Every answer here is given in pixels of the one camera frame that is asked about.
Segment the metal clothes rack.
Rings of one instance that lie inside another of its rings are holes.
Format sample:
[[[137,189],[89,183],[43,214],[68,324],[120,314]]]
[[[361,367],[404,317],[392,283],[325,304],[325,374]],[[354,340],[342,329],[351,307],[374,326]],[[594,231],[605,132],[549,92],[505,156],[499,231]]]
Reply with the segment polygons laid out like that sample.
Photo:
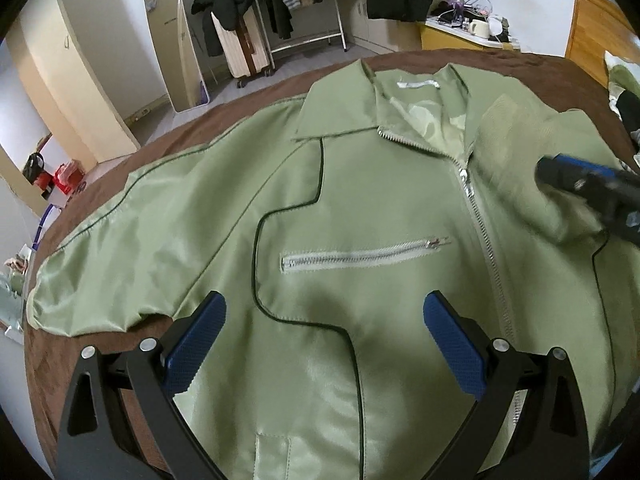
[[[272,32],[265,0],[255,0],[253,6],[273,71],[277,69],[277,60],[286,58],[293,52],[308,46],[340,44],[344,51],[348,50],[338,0],[323,0],[322,3],[305,6],[295,11],[292,19],[292,38],[289,40],[281,40]]]

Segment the black garment on suitcase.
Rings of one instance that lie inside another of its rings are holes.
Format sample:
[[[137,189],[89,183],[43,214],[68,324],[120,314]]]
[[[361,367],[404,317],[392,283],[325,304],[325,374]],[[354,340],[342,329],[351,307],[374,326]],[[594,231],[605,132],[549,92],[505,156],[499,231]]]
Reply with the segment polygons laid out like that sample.
[[[223,30],[235,32],[253,2],[254,0],[193,0],[190,13],[201,17],[206,53],[210,58],[224,54],[213,16]]]

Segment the beige suitcase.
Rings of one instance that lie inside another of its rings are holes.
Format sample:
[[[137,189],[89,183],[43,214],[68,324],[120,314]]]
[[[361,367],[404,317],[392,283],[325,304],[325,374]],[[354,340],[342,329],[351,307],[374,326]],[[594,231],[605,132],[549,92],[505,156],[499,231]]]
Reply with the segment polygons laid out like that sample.
[[[239,88],[244,88],[250,79],[273,74],[268,49],[262,38],[262,30],[258,24],[254,6],[251,6],[239,19],[239,25],[233,32],[224,29],[215,14],[210,15],[224,51],[229,72]]]

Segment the red bag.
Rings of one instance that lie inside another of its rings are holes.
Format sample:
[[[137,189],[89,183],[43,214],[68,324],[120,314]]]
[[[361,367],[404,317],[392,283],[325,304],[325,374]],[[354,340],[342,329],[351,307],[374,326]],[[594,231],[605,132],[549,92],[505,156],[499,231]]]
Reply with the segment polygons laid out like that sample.
[[[53,174],[55,186],[65,195],[70,195],[84,180],[85,171],[75,159],[58,166]]]

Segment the black bag on floor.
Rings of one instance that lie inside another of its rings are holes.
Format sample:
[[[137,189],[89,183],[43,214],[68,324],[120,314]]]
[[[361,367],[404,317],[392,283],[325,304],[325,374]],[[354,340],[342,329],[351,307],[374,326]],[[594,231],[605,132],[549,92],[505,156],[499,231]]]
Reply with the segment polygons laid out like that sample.
[[[22,175],[30,183],[34,184],[44,170],[44,158],[39,152],[30,154],[22,169]]]

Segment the standing mirror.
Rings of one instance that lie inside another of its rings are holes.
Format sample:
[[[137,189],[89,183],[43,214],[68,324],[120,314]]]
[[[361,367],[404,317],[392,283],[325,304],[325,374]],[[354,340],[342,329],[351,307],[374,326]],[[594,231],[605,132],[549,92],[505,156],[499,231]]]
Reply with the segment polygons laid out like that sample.
[[[169,102],[176,113],[209,102],[183,0],[144,0],[146,19]]]

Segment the white mug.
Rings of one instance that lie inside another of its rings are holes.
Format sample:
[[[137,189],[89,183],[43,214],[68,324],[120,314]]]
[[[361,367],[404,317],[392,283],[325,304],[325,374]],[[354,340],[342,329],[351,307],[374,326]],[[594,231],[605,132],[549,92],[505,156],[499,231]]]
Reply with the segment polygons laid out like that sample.
[[[473,20],[469,22],[468,32],[482,39],[489,39],[491,36],[489,23],[483,20]]]

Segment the yellow desk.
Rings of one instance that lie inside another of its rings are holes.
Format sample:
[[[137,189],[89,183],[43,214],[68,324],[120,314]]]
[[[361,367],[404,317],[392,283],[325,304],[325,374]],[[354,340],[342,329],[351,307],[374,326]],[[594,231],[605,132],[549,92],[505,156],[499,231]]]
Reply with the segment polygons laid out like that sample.
[[[435,20],[427,20],[419,25],[421,47],[425,51],[440,49],[466,50],[506,50],[520,52],[516,41],[504,44],[469,34],[462,28],[449,27]]]

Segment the wooden headboard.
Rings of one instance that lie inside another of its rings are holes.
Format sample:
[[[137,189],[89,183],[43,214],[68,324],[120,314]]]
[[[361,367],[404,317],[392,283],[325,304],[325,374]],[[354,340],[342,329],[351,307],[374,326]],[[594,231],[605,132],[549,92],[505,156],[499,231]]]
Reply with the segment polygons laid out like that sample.
[[[639,39],[631,24],[611,0],[574,0],[565,57],[606,87],[606,52],[639,62]]]

